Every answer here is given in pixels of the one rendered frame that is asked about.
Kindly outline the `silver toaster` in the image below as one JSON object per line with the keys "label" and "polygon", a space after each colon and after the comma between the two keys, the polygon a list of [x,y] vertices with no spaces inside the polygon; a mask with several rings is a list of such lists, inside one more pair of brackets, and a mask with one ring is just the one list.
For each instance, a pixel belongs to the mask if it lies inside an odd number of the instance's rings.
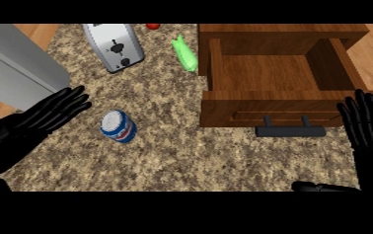
{"label": "silver toaster", "polygon": [[109,73],[144,60],[144,51],[129,24],[82,24],[88,44]]}

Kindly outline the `wooden drawer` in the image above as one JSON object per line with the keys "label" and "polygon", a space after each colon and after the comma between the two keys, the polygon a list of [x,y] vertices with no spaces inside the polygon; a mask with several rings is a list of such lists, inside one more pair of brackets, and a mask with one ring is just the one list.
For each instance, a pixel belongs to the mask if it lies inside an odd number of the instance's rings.
{"label": "wooden drawer", "polygon": [[336,105],[365,88],[339,39],[320,39],[302,55],[231,55],[209,41],[208,90],[202,93],[203,127],[264,123],[342,126]]}

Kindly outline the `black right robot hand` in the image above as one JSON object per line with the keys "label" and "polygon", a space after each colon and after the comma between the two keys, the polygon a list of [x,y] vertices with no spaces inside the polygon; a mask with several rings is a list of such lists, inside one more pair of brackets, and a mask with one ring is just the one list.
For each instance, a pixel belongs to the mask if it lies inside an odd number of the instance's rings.
{"label": "black right robot hand", "polygon": [[295,192],[349,192],[373,194],[373,94],[355,90],[355,97],[346,97],[336,104],[343,128],[352,148],[356,180],[359,188],[295,181]]}

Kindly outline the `blue and white can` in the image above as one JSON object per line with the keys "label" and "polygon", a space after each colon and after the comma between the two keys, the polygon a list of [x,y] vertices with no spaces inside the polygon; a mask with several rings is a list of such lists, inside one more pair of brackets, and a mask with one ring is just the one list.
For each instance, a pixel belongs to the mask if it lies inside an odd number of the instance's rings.
{"label": "blue and white can", "polygon": [[137,125],[119,110],[109,111],[100,122],[100,132],[113,141],[128,143],[137,134]]}

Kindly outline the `green vegetable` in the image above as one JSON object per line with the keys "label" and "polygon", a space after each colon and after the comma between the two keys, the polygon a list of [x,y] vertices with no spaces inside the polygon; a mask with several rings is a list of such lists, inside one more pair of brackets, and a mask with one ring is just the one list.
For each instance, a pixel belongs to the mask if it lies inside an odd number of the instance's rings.
{"label": "green vegetable", "polygon": [[187,72],[193,72],[197,67],[197,59],[187,46],[182,36],[178,36],[178,38],[172,40],[172,47],[184,70]]}

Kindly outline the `grey appliance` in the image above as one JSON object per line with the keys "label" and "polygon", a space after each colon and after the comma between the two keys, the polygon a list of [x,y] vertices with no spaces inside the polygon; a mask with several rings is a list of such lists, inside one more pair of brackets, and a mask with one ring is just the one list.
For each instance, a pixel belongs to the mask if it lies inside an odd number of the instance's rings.
{"label": "grey appliance", "polygon": [[69,86],[69,74],[11,24],[0,24],[0,102],[25,111]]}

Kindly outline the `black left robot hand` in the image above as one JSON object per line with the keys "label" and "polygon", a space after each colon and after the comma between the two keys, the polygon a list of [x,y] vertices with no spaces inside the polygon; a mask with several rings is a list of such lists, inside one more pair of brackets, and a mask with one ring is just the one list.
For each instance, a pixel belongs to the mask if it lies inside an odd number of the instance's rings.
{"label": "black left robot hand", "polygon": [[91,107],[84,86],[63,88],[20,114],[0,118],[0,174],[25,158],[48,135]]}

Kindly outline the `wooden cabinet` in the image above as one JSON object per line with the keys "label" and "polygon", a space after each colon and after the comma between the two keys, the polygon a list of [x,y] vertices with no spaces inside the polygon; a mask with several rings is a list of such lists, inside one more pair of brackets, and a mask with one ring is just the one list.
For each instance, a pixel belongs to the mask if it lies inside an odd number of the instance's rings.
{"label": "wooden cabinet", "polygon": [[206,75],[212,39],[225,55],[305,55],[320,39],[339,39],[349,49],[367,33],[362,24],[199,24],[197,74]]}

